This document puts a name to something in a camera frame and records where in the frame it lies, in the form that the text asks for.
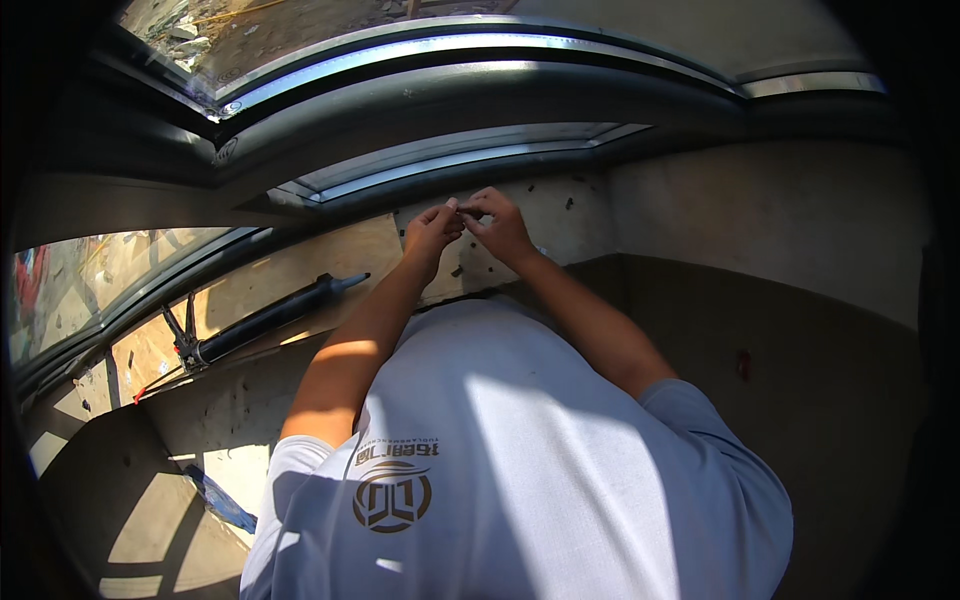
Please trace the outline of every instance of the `concrete wall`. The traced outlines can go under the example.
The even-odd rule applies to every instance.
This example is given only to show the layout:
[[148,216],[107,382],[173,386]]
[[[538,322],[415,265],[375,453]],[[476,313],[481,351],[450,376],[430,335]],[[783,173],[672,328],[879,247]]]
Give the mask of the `concrete wall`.
[[819,0],[520,0],[511,14],[637,36],[730,77],[817,60],[861,60]]
[[[790,494],[794,546],[776,597],[851,597],[888,532],[926,411],[916,334],[773,281],[622,261],[631,317]],[[749,381],[736,371],[742,349]]]
[[618,249],[764,277],[916,328],[924,193],[902,151],[737,144],[609,173]]
[[64,547],[106,598],[233,598],[240,539],[168,460],[142,406],[74,432],[39,480]]

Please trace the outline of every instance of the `rubble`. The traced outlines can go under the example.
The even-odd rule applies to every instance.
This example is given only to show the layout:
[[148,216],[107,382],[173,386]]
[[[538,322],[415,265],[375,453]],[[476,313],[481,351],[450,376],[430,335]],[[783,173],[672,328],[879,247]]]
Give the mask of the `rubble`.
[[187,73],[192,73],[193,64],[197,61],[197,57],[190,57],[186,60],[174,60],[174,64],[179,68],[183,69]]
[[170,28],[169,35],[180,39],[195,39],[197,37],[197,26],[189,23],[174,25]]
[[177,44],[176,49],[185,52],[188,55],[195,55],[209,50],[210,45],[209,37],[198,37],[196,39],[191,39],[190,41],[185,41],[182,44]]

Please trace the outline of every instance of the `window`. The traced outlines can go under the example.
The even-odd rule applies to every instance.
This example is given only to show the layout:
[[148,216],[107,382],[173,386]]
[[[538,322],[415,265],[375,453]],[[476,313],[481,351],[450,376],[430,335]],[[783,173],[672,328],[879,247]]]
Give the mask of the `window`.
[[536,123],[438,135],[330,165],[281,186],[312,202],[427,171],[479,160],[595,148],[649,129],[621,123]]
[[[417,1],[415,18],[502,14],[516,0]],[[406,0],[133,0],[119,23],[207,87],[350,32],[408,19]]]
[[14,365],[98,324],[102,313],[228,228],[91,235],[18,252],[8,306]]

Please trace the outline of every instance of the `shirt logo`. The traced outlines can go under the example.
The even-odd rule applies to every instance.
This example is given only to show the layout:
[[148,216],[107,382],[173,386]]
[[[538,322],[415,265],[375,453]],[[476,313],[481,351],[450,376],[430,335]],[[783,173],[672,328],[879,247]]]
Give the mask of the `shirt logo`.
[[377,463],[360,478],[353,514],[361,525],[380,534],[395,534],[420,520],[430,508],[433,490],[425,473],[404,461]]

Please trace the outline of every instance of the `wooden board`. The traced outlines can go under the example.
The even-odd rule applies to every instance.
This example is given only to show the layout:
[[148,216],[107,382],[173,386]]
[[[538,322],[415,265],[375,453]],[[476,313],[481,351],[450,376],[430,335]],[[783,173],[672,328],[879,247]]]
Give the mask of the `wooden board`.
[[[348,289],[341,301],[268,334],[238,350],[236,356],[328,331],[342,323],[402,257],[391,215],[382,215],[325,233],[245,265],[197,292],[197,335],[208,338],[271,302],[309,285],[324,273],[343,278],[369,272],[371,278]],[[183,325],[186,299],[171,308]],[[173,333],[156,315],[113,345],[122,404],[180,361]]]
[[[613,223],[602,181],[599,176],[584,174],[530,178],[499,184],[497,188],[520,207],[533,243],[559,264],[568,265],[615,252]],[[452,196],[463,202],[475,191],[465,190]],[[405,232],[411,219],[449,197],[432,198],[402,208],[395,216],[396,227]],[[573,203],[567,208],[570,199]],[[486,217],[483,222],[489,220],[490,217]],[[463,237],[444,250],[437,277],[423,291],[420,305],[459,298],[514,280],[513,271],[464,231]]]

